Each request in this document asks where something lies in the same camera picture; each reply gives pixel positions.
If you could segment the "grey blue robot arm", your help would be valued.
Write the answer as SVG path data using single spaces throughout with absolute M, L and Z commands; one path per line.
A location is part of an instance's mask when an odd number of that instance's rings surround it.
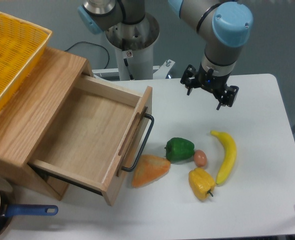
M 227 81 L 250 37 L 251 11 L 236 0 L 171 0 L 169 6 L 206 42 L 199 68 L 187 66 L 181 84 L 213 94 L 219 107 L 231 107 L 239 88 Z M 77 11 L 92 34 L 104 33 L 114 47 L 122 81 L 153 77 L 160 26 L 143 0 L 86 0 Z

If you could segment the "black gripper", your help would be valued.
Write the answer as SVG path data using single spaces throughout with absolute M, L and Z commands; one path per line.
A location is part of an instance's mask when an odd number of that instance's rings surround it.
M 187 95 L 189 96 L 192 89 L 201 88 L 211 94 L 218 100 L 216 107 L 219 110 L 221 107 L 232 107 L 239 87 L 236 85 L 227 86 L 227 80 L 230 76 L 230 72 L 222 75 L 217 72 L 214 66 L 204 66 L 200 63 L 198 72 L 189 64 L 183 72 L 180 79 L 180 83 L 187 89 Z

